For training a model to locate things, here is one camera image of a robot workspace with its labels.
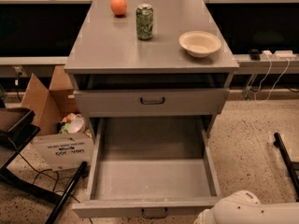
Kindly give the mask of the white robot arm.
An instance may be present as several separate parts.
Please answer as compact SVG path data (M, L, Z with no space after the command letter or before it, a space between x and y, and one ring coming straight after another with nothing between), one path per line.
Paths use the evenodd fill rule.
M261 204L248 190L220 199L193 224L299 224L299 203Z

